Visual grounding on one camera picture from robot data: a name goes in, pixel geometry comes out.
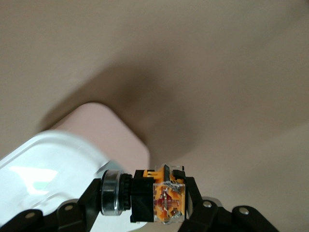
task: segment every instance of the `transparent switch housing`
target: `transparent switch housing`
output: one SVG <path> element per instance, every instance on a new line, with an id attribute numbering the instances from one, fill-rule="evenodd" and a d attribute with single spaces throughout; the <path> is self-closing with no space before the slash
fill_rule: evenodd
<path id="1" fill-rule="evenodd" d="M 174 170 L 183 171 L 182 167 L 168 166 L 147 172 L 155 179 L 154 221 L 170 224 L 183 222 L 185 219 L 185 183 L 173 175 Z"/>

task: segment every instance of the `bolt head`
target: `bolt head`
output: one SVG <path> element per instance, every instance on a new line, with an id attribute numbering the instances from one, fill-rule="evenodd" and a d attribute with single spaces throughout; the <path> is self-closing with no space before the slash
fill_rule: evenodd
<path id="1" fill-rule="evenodd" d="M 206 208 L 211 208 L 212 204 L 209 201 L 204 201 L 203 206 L 205 206 Z"/>
<path id="2" fill-rule="evenodd" d="M 64 208 L 64 210 L 65 211 L 69 211 L 69 210 L 71 210 L 73 208 L 73 205 L 67 205 L 65 208 Z"/>
<path id="3" fill-rule="evenodd" d="M 25 218 L 26 218 L 26 219 L 29 219 L 29 218 L 34 217 L 34 215 L 35 215 L 35 213 L 31 212 L 31 213 L 28 213 L 28 214 L 25 216 Z"/>
<path id="4" fill-rule="evenodd" d="M 246 209 L 245 207 L 239 208 L 239 211 L 240 211 L 242 214 L 244 214 L 244 215 L 248 215 L 248 214 L 249 214 L 249 210 Z"/>

